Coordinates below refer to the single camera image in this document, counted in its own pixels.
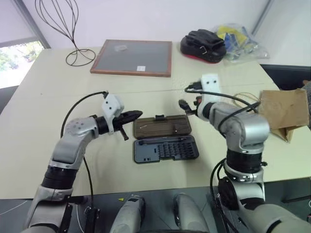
brown paper bag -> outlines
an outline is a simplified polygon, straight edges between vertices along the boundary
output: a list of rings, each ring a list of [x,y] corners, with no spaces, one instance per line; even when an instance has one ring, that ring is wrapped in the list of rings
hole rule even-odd
[[[308,125],[306,90],[262,91],[259,113],[268,120],[271,132],[290,142],[294,129]]]

glass pane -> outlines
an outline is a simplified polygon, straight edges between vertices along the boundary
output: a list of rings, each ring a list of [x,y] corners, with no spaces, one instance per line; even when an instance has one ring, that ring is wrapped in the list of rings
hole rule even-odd
[[[43,49],[39,41],[0,48],[0,88],[20,85]]]

plastic bag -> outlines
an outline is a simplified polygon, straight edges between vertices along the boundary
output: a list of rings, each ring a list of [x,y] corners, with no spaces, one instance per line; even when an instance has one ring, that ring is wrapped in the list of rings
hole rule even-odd
[[[239,24],[222,24],[213,31],[225,41],[227,54],[225,58],[230,61],[242,61],[251,56],[253,58],[270,58],[267,50],[254,40],[246,28]]]

wooden frame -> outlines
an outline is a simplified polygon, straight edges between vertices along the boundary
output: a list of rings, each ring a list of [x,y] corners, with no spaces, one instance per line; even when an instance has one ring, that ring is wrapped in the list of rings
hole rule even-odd
[[[102,70],[97,69],[96,66],[98,65],[102,55],[104,54],[105,48],[107,47],[109,42],[158,42],[158,43],[167,43],[169,46],[168,50],[168,64],[166,72],[148,72],[148,71],[121,71],[121,70]],[[90,70],[91,73],[94,74],[121,74],[121,75],[139,75],[139,76],[156,76],[156,77],[170,77],[171,76],[171,69],[172,69],[172,42],[171,41],[145,41],[145,40],[106,40],[101,51],[97,55],[95,62]]]

table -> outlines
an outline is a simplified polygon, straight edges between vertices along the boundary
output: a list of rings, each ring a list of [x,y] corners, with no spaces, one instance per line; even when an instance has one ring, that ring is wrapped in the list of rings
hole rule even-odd
[[[53,148],[59,140],[61,123],[69,108],[82,96],[109,90],[123,100],[125,111],[142,110],[142,117],[176,115],[183,111],[178,100],[191,103],[195,94],[182,90],[202,74],[217,72],[223,93],[234,95],[276,90],[276,85],[256,62],[209,65],[184,57],[173,47],[171,78],[90,74],[91,64],[69,67],[64,59],[69,50],[44,50],[0,115],[0,199],[33,198],[42,182]],[[72,112],[70,118],[102,115],[99,96],[91,97]],[[133,162],[132,124],[129,136],[102,135],[86,150],[95,194],[209,186],[213,167],[226,155],[225,140],[208,123],[190,116],[192,135],[200,156],[192,161]],[[291,143],[270,135],[263,160],[266,182],[310,176],[310,131],[295,130]],[[89,194],[84,165],[74,182],[73,195]]]

